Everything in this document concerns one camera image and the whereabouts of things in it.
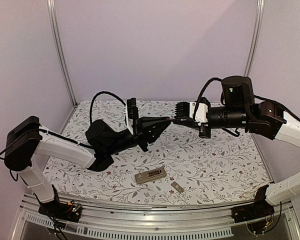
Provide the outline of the white remote control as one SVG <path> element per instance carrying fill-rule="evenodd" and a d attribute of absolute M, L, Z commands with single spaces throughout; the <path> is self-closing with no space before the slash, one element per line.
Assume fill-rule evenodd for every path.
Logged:
<path fill-rule="evenodd" d="M 161 178 L 165 178 L 167 173 L 164 168 L 156 168 L 153 170 L 137 173 L 134 178 L 137 185 L 153 182 Z"/>

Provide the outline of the remote battery cover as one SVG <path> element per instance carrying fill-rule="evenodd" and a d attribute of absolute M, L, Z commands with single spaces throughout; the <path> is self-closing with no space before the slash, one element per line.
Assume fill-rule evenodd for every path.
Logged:
<path fill-rule="evenodd" d="M 177 183 L 177 182 L 172 182 L 171 186 L 179 193 L 183 193 L 185 190 Z"/>

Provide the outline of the black AAA battery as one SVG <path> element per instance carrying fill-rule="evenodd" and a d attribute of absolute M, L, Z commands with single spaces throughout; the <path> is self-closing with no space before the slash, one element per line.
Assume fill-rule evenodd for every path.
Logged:
<path fill-rule="evenodd" d="M 168 122 L 171 122 L 171 123 L 175 123 L 175 122 L 177 122 L 177 120 L 176 119 L 166 119 L 166 121 L 168 121 Z"/>

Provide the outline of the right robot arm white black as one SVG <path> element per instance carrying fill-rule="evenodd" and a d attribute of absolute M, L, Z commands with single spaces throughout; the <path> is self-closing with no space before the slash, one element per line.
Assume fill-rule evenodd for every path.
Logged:
<path fill-rule="evenodd" d="M 219 107 L 212 107 L 204 97 L 213 81 L 220 82 L 222 87 Z M 209 139 L 212 129 L 244 129 L 300 148 L 300 118 L 283 104 L 254 95 L 252 80 L 246 76 L 209 79 L 196 101 L 176 104 L 175 123 L 197 129 L 201 138 Z"/>

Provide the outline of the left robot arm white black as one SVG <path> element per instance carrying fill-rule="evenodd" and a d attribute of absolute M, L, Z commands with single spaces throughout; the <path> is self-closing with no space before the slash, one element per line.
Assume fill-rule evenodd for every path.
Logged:
<path fill-rule="evenodd" d="M 129 120 L 130 126 L 116 132 L 105 121 L 94 121 L 85 133 L 87 144 L 61 136 L 40 124 L 39 118 L 30 116 L 11 130 L 0 159 L 16 172 L 35 193 L 45 209 L 53 216 L 64 213 L 64 205 L 44 177 L 33 155 L 44 155 L 75 163 L 95 172 L 102 172 L 113 164 L 113 155 L 133 147 L 148 151 L 171 124 L 168 117 L 141 117 Z"/>

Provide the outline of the floral patterned table mat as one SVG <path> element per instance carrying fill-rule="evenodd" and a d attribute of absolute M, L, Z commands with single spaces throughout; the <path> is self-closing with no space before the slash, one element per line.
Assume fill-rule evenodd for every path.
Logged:
<path fill-rule="evenodd" d="M 143 152 L 130 148 L 113 157 L 105 171 L 94 172 L 58 158 L 43 170 L 59 194 L 143 205 L 207 205 L 254 199 L 258 188 L 270 183 L 253 137 L 214 129 L 209 139 L 197 131 L 171 124 Z M 166 177 L 137 184 L 135 175 L 164 168 Z M 179 193 L 171 183 L 183 189 Z"/>

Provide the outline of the aluminium front rail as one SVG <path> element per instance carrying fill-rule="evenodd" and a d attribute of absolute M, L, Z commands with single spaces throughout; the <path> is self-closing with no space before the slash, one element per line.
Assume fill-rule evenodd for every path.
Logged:
<path fill-rule="evenodd" d="M 269 232 L 251 233 L 261 219 L 235 222 L 232 208 L 217 205 L 153 205 L 121 203 L 61 194 L 60 200 L 82 205 L 78 222 L 56 229 L 39 213 L 32 194 L 25 194 L 12 228 L 13 240 L 300 240 L 300 224 L 290 201 L 277 205 Z"/>

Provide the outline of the right aluminium frame post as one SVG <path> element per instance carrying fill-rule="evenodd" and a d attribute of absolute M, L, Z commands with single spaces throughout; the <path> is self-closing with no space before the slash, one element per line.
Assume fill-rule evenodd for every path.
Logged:
<path fill-rule="evenodd" d="M 256 13 L 253 25 L 251 43 L 248 51 L 248 57 L 244 69 L 244 76 L 249 77 L 253 68 L 254 58 L 257 52 L 258 41 L 262 29 L 263 15 L 264 15 L 265 1 L 257 0 Z"/>

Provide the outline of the aluminium frame post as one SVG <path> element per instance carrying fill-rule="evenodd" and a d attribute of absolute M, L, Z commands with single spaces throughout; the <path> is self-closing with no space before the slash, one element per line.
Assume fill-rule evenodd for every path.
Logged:
<path fill-rule="evenodd" d="M 71 105 L 73 107 L 76 107 L 78 105 L 76 96 L 75 96 L 75 91 L 70 79 L 69 71 L 68 71 L 68 66 L 63 50 L 63 45 L 62 45 L 62 39 L 59 31 L 59 26 L 58 26 L 58 18 L 57 18 L 57 11 L 56 11 L 56 3 L 54 0 L 47 0 L 47 10 L 48 10 L 48 15 L 49 15 L 49 20 L 50 20 L 50 25 L 51 25 L 51 31 L 52 31 L 52 36 L 54 40 L 54 45 L 56 49 L 56 55 L 58 58 L 58 62 L 60 65 L 60 70 L 62 73 L 63 81 L 65 84 L 65 88 L 69 97 L 69 100 L 71 102 Z"/>
<path fill-rule="evenodd" d="M 244 76 L 249 77 L 253 68 L 254 58 L 257 52 L 258 41 L 262 29 L 263 15 L 264 15 L 265 1 L 257 0 L 256 13 L 253 25 L 251 43 L 248 51 L 248 57 L 244 69 Z"/>

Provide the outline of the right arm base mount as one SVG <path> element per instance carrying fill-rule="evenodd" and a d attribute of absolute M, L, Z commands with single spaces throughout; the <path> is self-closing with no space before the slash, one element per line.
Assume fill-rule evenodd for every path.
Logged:
<path fill-rule="evenodd" d="M 231 209 L 231 217 L 235 223 L 267 217 L 275 213 L 273 205 L 266 201 L 266 190 L 269 185 L 260 187 L 250 204 L 236 206 Z"/>

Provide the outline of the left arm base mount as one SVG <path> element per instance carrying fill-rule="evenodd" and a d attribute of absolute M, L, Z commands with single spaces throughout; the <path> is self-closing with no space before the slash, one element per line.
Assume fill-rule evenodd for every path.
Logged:
<path fill-rule="evenodd" d="M 51 218 L 78 223 L 82 214 L 82 205 L 71 200 L 67 203 L 60 202 L 58 191 L 52 185 L 54 198 L 52 201 L 42 203 L 39 201 L 38 213 Z"/>

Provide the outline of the left aluminium frame post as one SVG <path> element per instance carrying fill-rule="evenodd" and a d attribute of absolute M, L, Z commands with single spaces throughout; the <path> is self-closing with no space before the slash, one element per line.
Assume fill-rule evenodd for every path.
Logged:
<path fill-rule="evenodd" d="M 60 65 L 60 70 L 62 73 L 63 81 L 65 84 L 65 88 L 69 97 L 69 100 L 71 102 L 71 105 L 73 107 L 76 107 L 78 105 L 76 96 L 75 96 L 75 91 L 70 79 L 69 71 L 68 71 L 68 66 L 63 50 L 63 45 L 62 45 L 62 39 L 59 31 L 59 26 L 58 26 L 58 18 L 57 18 L 57 11 L 56 11 L 56 3 L 54 0 L 47 0 L 47 10 L 48 10 L 48 15 L 49 15 L 49 20 L 50 20 L 50 25 L 51 25 L 51 31 L 52 31 L 52 36 L 54 40 L 54 45 L 56 49 L 56 55 L 58 58 L 58 62 Z"/>

